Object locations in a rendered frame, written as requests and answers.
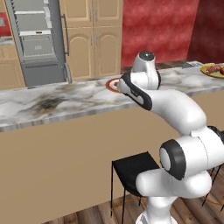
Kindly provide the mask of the red and white plate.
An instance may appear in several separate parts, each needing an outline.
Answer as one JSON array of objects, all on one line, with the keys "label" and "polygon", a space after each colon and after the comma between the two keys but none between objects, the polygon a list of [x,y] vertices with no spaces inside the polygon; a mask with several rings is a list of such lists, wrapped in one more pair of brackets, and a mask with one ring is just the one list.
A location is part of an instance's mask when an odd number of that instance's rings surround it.
[{"label": "red and white plate", "polygon": [[111,92],[120,93],[120,91],[117,88],[118,83],[119,83],[118,78],[110,79],[106,82],[105,87],[107,90],[109,90]]}]

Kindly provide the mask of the red countertop appliance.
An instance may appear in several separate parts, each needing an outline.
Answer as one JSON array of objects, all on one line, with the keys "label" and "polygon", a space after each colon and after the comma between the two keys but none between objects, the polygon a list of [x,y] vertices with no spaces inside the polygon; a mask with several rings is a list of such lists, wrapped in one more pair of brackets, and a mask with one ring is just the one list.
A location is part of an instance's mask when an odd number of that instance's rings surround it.
[{"label": "red countertop appliance", "polygon": [[0,17],[0,37],[9,37],[11,35],[11,28],[6,17]]}]

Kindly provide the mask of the low beige counter cabinets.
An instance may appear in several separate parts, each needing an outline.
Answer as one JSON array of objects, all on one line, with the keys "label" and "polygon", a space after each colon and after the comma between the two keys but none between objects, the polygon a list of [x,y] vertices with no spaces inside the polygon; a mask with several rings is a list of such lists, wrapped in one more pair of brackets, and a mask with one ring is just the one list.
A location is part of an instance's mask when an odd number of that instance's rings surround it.
[{"label": "low beige counter cabinets", "polygon": [[23,88],[24,77],[14,45],[0,45],[0,89]]}]

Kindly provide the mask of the beige island with marble top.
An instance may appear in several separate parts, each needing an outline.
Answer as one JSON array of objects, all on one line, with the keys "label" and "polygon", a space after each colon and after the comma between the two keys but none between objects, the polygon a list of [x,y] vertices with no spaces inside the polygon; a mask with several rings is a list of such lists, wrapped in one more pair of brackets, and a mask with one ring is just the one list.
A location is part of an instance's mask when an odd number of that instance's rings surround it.
[{"label": "beige island with marble top", "polygon": [[112,161],[177,136],[106,81],[0,91],[0,224],[41,224],[120,196]]}]

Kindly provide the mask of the grey fridge door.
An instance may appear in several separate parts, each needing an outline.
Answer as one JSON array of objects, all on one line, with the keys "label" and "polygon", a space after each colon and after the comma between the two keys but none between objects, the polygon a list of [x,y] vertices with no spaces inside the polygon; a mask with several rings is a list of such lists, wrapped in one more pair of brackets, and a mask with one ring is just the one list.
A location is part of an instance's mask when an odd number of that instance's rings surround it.
[{"label": "grey fridge door", "polygon": [[52,40],[58,64],[63,66],[66,62],[63,31],[61,25],[59,0],[48,0],[50,19],[52,22]]}]

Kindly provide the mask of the long red food item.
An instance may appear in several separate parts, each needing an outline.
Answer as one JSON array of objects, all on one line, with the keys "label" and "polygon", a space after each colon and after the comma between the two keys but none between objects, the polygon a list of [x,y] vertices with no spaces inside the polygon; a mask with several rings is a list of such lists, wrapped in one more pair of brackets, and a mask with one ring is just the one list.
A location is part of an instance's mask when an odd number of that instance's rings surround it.
[{"label": "long red food item", "polygon": [[221,66],[210,66],[206,72],[208,74],[212,74],[212,73],[216,73],[216,72],[219,72],[221,70]]}]

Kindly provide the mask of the yellow plate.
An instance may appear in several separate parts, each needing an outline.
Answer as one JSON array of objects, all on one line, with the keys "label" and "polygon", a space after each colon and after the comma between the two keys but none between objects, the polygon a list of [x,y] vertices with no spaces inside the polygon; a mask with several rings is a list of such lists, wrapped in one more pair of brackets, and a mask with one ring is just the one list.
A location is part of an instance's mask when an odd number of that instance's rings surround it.
[{"label": "yellow plate", "polygon": [[204,66],[201,67],[200,71],[203,74],[207,75],[207,76],[210,76],[210,77],[213,77],[213,78],[224,79],[224,75],[222,75],[220,73],[220,71],[216,72],[216,73],[207,73],[207,69],[209,67],[211,67],[211,66],[221,66],[221,67],[224,67],[224,64],[214,64],[214,63],[212,63],[212,64],[205,64]]}]

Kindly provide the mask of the grey fridge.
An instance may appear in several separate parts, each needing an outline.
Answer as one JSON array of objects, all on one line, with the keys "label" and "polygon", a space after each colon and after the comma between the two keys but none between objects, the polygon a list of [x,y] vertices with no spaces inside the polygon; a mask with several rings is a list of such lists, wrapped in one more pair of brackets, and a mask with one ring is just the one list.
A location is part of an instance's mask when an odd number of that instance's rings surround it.
[{"label": "grey fridge", "polygon": [[[58,64],[53,47],[48,0],[4,0],[15,40],[24,84],[28,88],[68,82],[65,63]],[[64,19],[61,19],[63,31]]]}]

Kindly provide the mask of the black bar stool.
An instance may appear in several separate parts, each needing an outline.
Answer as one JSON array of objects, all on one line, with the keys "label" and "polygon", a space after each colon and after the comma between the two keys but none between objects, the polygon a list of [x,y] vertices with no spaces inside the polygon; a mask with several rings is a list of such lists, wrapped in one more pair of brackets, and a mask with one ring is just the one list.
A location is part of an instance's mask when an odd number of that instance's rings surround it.
[{"label": "black bar stool", "polygon": [[141,199],[143,196],[136,187],[137,175],[158,168],[158,164],[148,151],[120,158],[111,162],[111,182],[114,182],[114,172],[116,172],[123,187],[123,194],[129,192]]},{"label": "black bar stool", "polygon": [[[221,167],[222,165],[219,165],[218,168],[213,168],[210,172],[210,177],[212,178],[212,184],[214,184],[215,180],[217,179],[218,177],[218,174],[219,174],[219,171],[221,170]],[[216,205],[216,206],[220,206],[220,212],[222,212],[224,210],[224,204],[223,203],[219,203],[219,202],[214,202],[214,201],[211,201],[209,198],[208,198],[208,194],[206,196],[203,197],[203,202],[202,202],[202,206],[204,206],[204,204],[206,202],[209,202],[213,205]]]}]

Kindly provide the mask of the tall beige cupboard run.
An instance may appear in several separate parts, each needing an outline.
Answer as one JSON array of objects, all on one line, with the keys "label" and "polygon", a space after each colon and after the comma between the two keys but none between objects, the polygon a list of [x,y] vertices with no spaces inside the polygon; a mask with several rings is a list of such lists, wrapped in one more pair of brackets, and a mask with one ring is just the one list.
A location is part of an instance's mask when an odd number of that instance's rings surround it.
[{"label": "tall beige cupboard run", "polygon": [[59,0],[66,15],[72,79],[121,72],[123,0]]}]

